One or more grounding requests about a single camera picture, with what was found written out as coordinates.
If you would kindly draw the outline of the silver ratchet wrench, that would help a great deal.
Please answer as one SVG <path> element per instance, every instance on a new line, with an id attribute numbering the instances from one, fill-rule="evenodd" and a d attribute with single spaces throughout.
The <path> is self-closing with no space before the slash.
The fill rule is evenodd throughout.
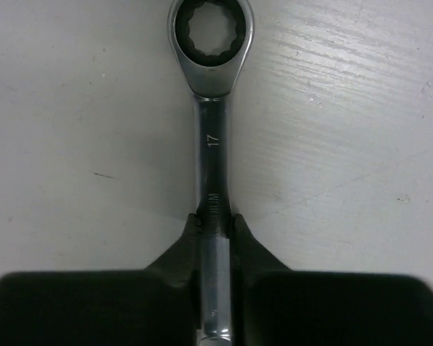
<path id="1" fill-rule="evenodd" d="M 203 1 L 174 1 L 168 37 L 193 95 L 196 215 L 201 222 L 199 345 L 234 345 L 229 196 L 229 107 L 254 36 L 248 1 L 216 1 L 235 20 L 235 39 L 218 55 L 197 49 L 191 18 Z"/>

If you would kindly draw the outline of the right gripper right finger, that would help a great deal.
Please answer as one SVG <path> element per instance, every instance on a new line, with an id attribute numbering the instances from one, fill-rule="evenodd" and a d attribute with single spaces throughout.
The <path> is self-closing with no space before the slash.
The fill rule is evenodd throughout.
<path id="1" fill-rule="evenodd" d="M 433 291 L 408 275 L 292 270 L 232 224 L 238 345 L 433 345 Z"/>

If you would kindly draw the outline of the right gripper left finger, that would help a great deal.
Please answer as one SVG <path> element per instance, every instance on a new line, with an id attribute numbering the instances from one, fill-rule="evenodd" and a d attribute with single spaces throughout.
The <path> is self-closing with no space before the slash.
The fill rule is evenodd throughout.
<path id="1" fill-rule="evenodd" d="M 0 345 L 195 345 L 198 238 L 142 270 L 13 272 L 0 278 Z"/>

